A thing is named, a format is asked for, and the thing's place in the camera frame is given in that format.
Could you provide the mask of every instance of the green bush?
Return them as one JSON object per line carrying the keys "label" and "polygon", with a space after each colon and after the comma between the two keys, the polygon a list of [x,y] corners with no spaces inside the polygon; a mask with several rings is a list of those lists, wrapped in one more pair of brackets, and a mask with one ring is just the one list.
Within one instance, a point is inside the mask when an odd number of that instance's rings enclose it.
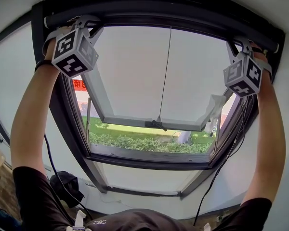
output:
{"label": "green bush", "polygon": [[123,149],[132,149],[147,152],[169,153],[206,153],[211,143],[193,143],[192,145],[178,144],[176,142],[162,143],[152,138],[133,139],[126,136],[118,136],[117,139],[109,134],[96,135],[89,133],[90,142],[106,146],[115,146]]}

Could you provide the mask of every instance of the white logo on shirt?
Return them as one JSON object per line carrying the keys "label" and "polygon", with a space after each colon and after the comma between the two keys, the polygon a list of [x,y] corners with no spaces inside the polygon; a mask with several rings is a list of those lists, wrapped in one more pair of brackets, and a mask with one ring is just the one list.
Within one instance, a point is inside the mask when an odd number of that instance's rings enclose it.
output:
{"label": "white logo on shirt", "polygon": [[106,220],[94,221],[93,224],[94,225],[106,224]]}

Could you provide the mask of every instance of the red banner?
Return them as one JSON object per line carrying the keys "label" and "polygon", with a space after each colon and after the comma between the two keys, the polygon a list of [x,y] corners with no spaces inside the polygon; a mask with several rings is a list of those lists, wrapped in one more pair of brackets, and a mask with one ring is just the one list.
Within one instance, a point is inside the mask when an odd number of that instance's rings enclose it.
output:
{"label": "red banner", "polygon": [[83,83],[81,79],[74,79],[73,84],[74,84],[75,90],[87,91],[85,84]]}

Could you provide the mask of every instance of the black sleeve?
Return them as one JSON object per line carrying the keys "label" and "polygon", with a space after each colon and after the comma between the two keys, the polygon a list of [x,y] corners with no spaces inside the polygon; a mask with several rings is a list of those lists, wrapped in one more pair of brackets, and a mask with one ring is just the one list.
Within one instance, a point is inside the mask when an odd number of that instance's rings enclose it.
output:
{"label": "black sleeve", "polygon": [[66,231],[73,226],[45,175],[30,167],[17,167],[13,177],[26,231]]}
{"label": "black sleeve", "polygon": [[272,202],[266,198],[248,200],[214,231],[261,231],[271,206]]}

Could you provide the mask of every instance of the black cord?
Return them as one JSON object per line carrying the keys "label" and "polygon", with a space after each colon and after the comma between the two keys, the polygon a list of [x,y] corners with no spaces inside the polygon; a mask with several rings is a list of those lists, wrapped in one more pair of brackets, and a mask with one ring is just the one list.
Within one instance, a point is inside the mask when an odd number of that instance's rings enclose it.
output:
{"label": "black cord", "polygon": [[218,167],[218,169],[216,170],[215,175],[214,175],[214,177],[213,177],[213,179],[212,179],[212,181],[211,181],[211,183],[210,183],[209,188],[207,189],[207,191],[205,192],[205,194],[203,195],[203,197],[202,197],[202,199],[201,199],[201,201],[200,201],[199,208],[198,208],[198,211],[197,211],[197,214],[196,214],[196,217],[195,217],[195,221],[194,221],[194,225],[193,225],[193,226],[195,226],[195,224],[196,224],[196,222],[197,222],[197,218],[198,218],[198,216],[199,216],[200,208],[201,208],[201,205],[202,205],[202,202],[203,202],[205,196],[209,193],[210,189],[211,189],[212,186],[213,186],[213,183],[214,183],[216,177],[218,176],[218,174],[219,174],[219,172],[221,171],[222,167],[223,167],[223,166],[225,165],[225,163],[227,162],[228,158],[231,157],[231,156],[233,156],[233,154],[232,154],[232,155],[230,155],[230,154],[231,154],[231,152],[233,151],[233,149],[234,149],[234,147],[235,147],[235,145],[236,145],[236,141],[237,141],[237,138],[238,138],[238,136],[239,136],[239,133],[241,132],[241,128],[243,128],[243,140],[242,140],[242,143],[240,144],[239,148],[235,151],[235,153],[240,149],[240,147],[241,147],[242,144],[243,144],[243,141],[244,141],[244,138],[245,138],[244,111],[243,111],[243,107],[242,107],[241,102],[239,102],[239,104],[240,104],[241,111],[242,111],[242,124],[241,124],[241,126],[240,126],[240,128],[239,128],[239,131],[238,131],[238,133],[237,133],[237,135],[236,135],[235,141],[234,141],[234,143],[233,143],[233,145],[232,145],[232,147],[231,147],[228,155],[226,156],[226,158],[224,159],[224,161],[221,163],[221,165],[220,165],[220,166]]}
{"label": "black cord", "polygon": [[170,40],[171,40],[171,26],[170,26],[170,36],[169,36],[169,45],[168,45],[168,53],[167,53],[167,63],[166,63],[166,71],[165,71],[165,78],[164,78],[164,86],[163,86],[162,100],[160,102],[160,110],[159,110],[159,116],[158,117],[160,117],[160,113],[162,112],[164,89],[165,89],[167,67],[168,67],[168,60],[169,60]]}
{"label": "black cord", "polygon": [[46,146],[47,146],[47,151],[48,151],[48,156],[49,156],[50,163],[51,163],[51,165],[52,165],[52,167],[53,167],[53,171],[54,171],[56,177],[58,178],[58,180],[60,181],[63,189],[64,189],[69,195],[71,195],[71,197],[72,197],[73,199],[75,199],[75,200],[80,204],[80,206],[87,212],[87,214],[88,214],[88,216],[90,217],[90,219],[93,220],[93,218],[92,218],[90,212],[88,211],[88,209],[87,209],[80,201],[78,201],[78,199],[76,199],[76,198],[65,188],[63,182],[61,181],[61,179],[60,179],[60,177],[59,177],[59,175],[58,175],[58,173],[57,173],[56,168],[54,167],[53,158],[52,158],[52,154],[51,154],[51,152],[50,152],[50,146],[49,146],[49,143],[48,143],[46,134],[44,134],[44,138],[45,138],[45,142],[46,142]]}

